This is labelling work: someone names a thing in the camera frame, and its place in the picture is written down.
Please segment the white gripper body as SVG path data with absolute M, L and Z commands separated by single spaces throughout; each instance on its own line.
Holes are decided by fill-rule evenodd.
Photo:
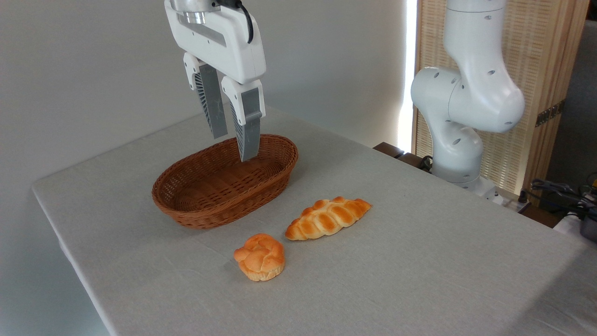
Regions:
M 241 0 L 166 0 L 167 19 L 177 45 L 236 82 L 266 72 L 256 20 Z

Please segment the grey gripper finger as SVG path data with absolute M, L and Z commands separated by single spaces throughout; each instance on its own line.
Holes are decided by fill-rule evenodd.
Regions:
M 258 155 L 260 119 L 266 115 L 262 83 L 256 79 L 251 83 L 241 84 L 225 76 L 222 79 L 222 90 L 230 100 L 240 160 L 251 160 Z
M 188 85 L 198 94 L 213 138 L 225 136 L 228 131 L 217 70 L 188 52 L 183 56 L 183 63 Z

